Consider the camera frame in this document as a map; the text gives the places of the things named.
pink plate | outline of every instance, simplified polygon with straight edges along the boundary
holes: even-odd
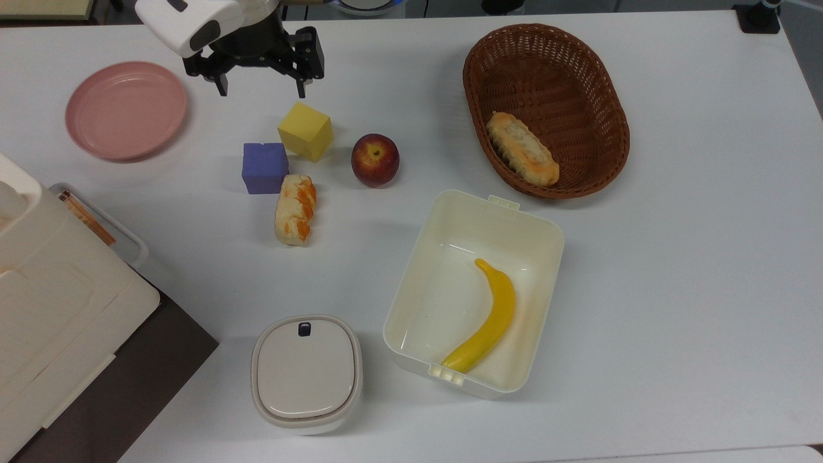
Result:
[[[89,76],[66,106],[66,129],[77,146],[113,161],[145,156],[178,132],[186,91],[154,63],[119,63]]]

white lidded container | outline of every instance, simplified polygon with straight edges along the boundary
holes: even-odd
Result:
[[[114,360],[160,294],[0,155],[0,461]]]
[[[520,389],[528,379],[554,292],[563,232],[519,211],[519,204],[457,190],[441,193],[417,237],[383,328],[397,363],[482,399]],[[514,319],[472,370],[440,363],[486,321],[492,295],[474,264],[484,259],[512,280]]]
[[[328,433],[360,399],[360,342],[333,316],[278,321],[254,346],[251,379],[254,405],[266,421],[297,434]]]

brown basket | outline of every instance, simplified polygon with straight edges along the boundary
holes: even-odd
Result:
[[[463,66],[477,137],[495,171],[517,191],[579,198],[599,191],[629,156],[629,125],[606,68],[580,39],[543,24],[492,31]],[[522,120],[560,164],[552,186],[528,183],[497,153],[486,132],[493,111]]]

banana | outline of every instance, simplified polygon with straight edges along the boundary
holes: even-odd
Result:
[[[456,372],[465,373],[474,368],[497,345],[514,318],[514,286],[505,273],[495,269],[483,259],[474,264],[486,274],[494,302],[486,322],[475,334],[460,344],[441,363]]]

red apple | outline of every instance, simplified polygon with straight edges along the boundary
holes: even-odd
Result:
[[[398,167],[398,147],[389,137],[378,133],[364,135],[351,150],[351,169],[371,188],[387,184],[398,173]]]

